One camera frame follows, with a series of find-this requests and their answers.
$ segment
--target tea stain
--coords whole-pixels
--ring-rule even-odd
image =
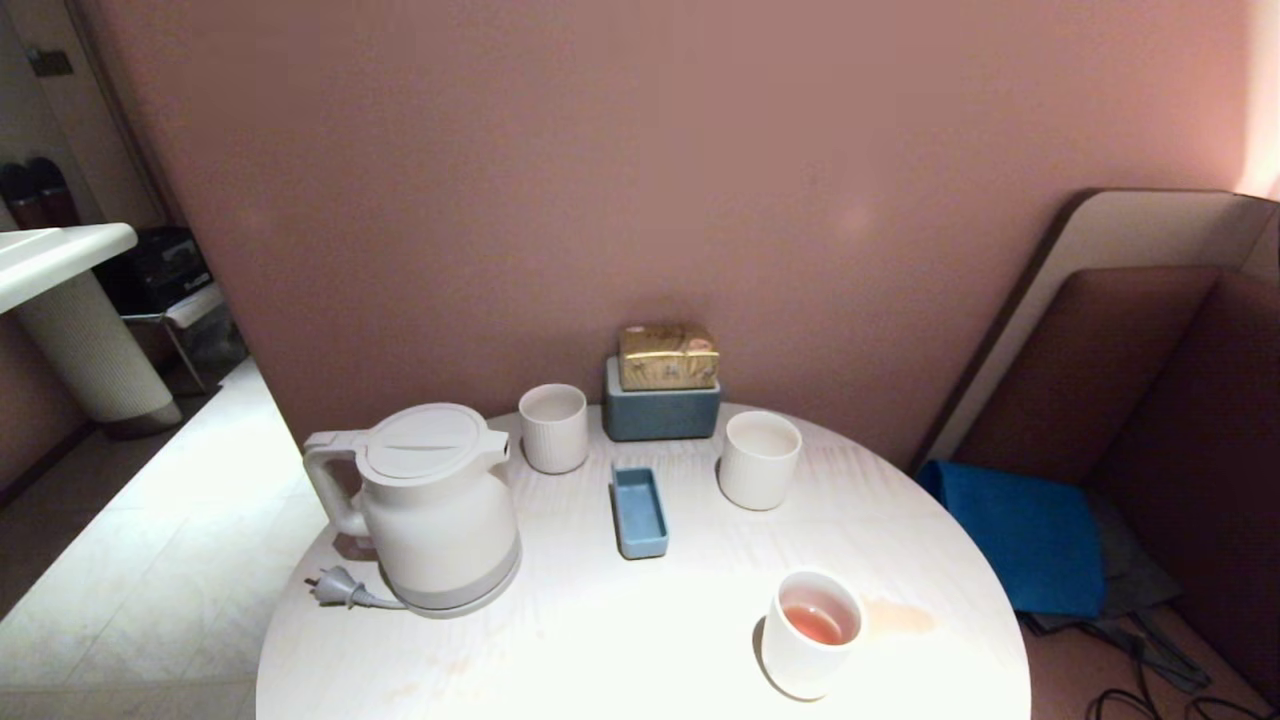
[[[938,626],[937,619],[913,605],[902,605],[888,600],[873,600],[867,603],[870,620],[870,634],[923,635]]]
[[[471,669],[471,659],[463,656],[460,660],[449,662],[449,669],[445,671],[445,674],[452,676],[462,676],[466,675],[467,670],[470,669]]]
[[[408,683],[407,685],[401,685],[393,691],[389,691],[384,697],[388,702],[398,702],[413,697],[421,691],[420,683]]]

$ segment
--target gold tea box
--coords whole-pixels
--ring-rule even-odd
[[[618,334],[623,391],[716,387],[719,351],[694,324],[632,325]]]

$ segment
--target white kettle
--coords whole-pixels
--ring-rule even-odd
[[[511,583],[520,532],[511,492],[489,470],[511,456],[507,433],[462,405],[419,405],[370,430],[315,433],[302,464],[339,532],[372,538],[392,592],[410,610],[454,618]],[[355,461],[352,502],[329,469]]]

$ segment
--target white cup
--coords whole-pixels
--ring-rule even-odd
[[[795,698],[815,700],[838,684],[845,660],[865,634],[867,612],[858,596],[831,573],[799,568],[773,593],[764,618],[760,661],[778,689]]]
[[[724,497],[748,510],[771,510],[787,496],[804,441],[786,418],[751,410],[724,428],[719,483]]]
[[[586,396],[573,386],[538,386],[520,398],[525,459],[539,473],[568,473],[586,461]]]

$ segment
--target seat cushion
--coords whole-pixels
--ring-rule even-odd
[[[1174,644],[1213,678],[1213,684],[1199,693],[1201,696],[1229,700],[1257,712],[1271,711],[1262,696],[1251,688],[1176,612],[1169,607],[1160,607],[1153,615],[1156,624]],[[1033,720],[1084,717],[1089,701],[1108,688],[1138,693],[1133,661],[1120,650],[1100,639],[1075,629],[1036,637],[1024,626],[1023,642],[1027,646],[1027,661],[1032,674]],[[1193,696],[1176,691],[1149,670],[1147,687],[1162,716],[1183,717],[1183,707]],[[1103,716],[1107,720],[1146,719],[1144,715],[1121,703],[1107,703]]]
[[[1221,273],[1121,268],[1068,278],[951,459],[1080,483]]]
[[[1174,606],[1280,702],[1280,291],[1226,274],[1091,474]]]

